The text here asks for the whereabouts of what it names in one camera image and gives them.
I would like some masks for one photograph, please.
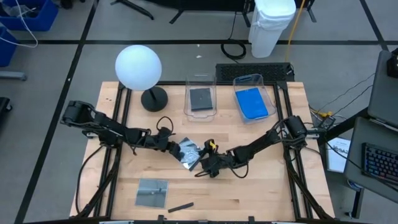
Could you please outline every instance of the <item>white sphere lamp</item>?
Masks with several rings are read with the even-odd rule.
[[[155,86],[162,74],[162,64],[157,54],[143,45],[123,49],[115,63],[119,81],[131,90],[145,90],[141,96],[143,107],[151,112],[166,107],[166,91]]]

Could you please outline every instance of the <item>black square object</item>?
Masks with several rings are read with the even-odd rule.
[[[203,110],[213,109],[213,102],[211,100],[210,88],[191,89],[189,90],[189,92],[190,92],[192,111],[203,111]]]

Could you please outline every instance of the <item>blue object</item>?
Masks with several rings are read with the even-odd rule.
[[[268,116],[266,104],[258,88],[237,91],[235,94],[245,118],[259,119]]]
[[[0,27],[0,37],[11,41],[13,43],[18,43],[18,41],[7,32],[5,27]],[[16,45],[7,43],[3,40],[0,40],[0,67],[5,67],[10,64],[12,55],[14,55]]]
[[[18,0],[19,5],[26,5],[29,8],[36,7],[39,14],[35,18],[24,17],[26,25],[31,31],[48,31],[50,30],[57,14],[58,8],[52,0]],[[3,0],[3,4],[7,6],[16,6],[15,0]],[[0,22],[9,30],[26,30],[22,21],[18,17],[2,17]]]

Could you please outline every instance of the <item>white container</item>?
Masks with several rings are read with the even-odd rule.
[[[296,12],[294,0],[255,0],[249,33],[253,57],[270,56],[282,31],[286,29]]]

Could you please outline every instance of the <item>yellow cable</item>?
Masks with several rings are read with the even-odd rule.
[[[289,62],[290,43],[291,43],[291,41],[292,41],[292,39],[293,39],[293,34],[294,34],[294,31],[296,30],[297,23],[298,23],[298,21],[299,21],[301,12],[303,11],[304,3],[305,3],[305,0],[303,0],[303,1],[301,2],[300,10],[298,11],[298,15],[297,15],[297,17],[296,17],[296,20],[294,21],[293,29],[292,29],[292,31],[290,32],[289,42],[287,43],[287,50],[286,50],[285,62]]]

